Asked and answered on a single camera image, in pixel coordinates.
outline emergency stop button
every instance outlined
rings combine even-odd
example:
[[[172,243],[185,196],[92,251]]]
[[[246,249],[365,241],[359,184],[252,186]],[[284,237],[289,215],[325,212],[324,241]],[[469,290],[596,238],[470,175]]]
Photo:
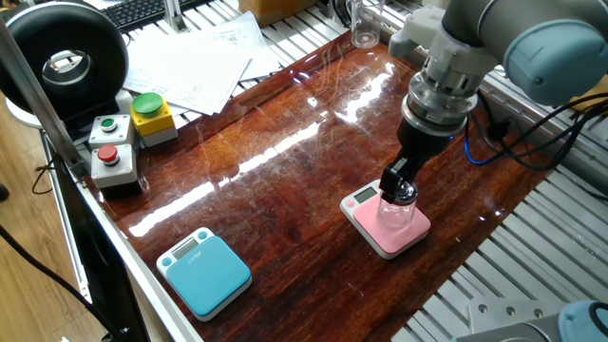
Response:
[[[114,165],[119,160],[118,150],[114,145],[106,145],[99,149],[97,152],[97,158],[108,166]]]

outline keyboard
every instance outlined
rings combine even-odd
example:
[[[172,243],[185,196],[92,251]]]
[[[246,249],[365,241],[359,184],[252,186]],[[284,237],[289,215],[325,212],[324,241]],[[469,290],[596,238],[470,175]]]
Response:
[[[182,11],[191,9],[209,0],[179,0]],[[100,12],[107,17],[117,29],[132,30],[159,21],[164,17],[162,0],[126,0]]]

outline paper sheet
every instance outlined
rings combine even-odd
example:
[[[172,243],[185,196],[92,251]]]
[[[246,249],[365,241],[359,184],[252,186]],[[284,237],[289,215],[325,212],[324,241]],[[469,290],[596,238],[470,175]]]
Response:
[[[256,18],[250,11],[231,22],[220,24],[218,28],[238,31],[241,39],[240,48],[243,53],[248,53],[252,57],[240,77],[241,81],[267,77],[271,72],[280,70],[276,55],[268,48]]]
[[[239,30],[224,28],[141,37],[128,47],[124,87],[208,115],[220,112],[250,61],[241,42]]]

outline glossy wooden surface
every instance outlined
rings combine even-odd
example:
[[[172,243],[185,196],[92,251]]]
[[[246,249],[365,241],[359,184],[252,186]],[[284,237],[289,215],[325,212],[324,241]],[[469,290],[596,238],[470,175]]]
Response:
[[[143,151],[143,195],[100,198],[206,342],[388,341],[542,179],[513,161],[473,166],[456,137],[417,179],[428,237],[395,260],[380,258],[339,203],[378,179],[399,150],[395,131],[415,71],[385,46],[354,49],[342,36],[178,140]],[[155,267],[201,226],[254,279],[208,323]]]

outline digital scale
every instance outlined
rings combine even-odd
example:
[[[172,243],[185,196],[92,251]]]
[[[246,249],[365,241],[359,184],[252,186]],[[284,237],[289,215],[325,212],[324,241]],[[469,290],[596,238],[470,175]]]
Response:
[[[209,228],[162,254],[156,267],[198,320],[212,319],[251,285],[249,268]]]
[[[379,185],[380,180],[374,180],[346,196],[340,209],[380,257],[392,259],[426,237],[430,221],[416,208],[409,225],[402,228],[386,225],[377,215],[382,200]]]

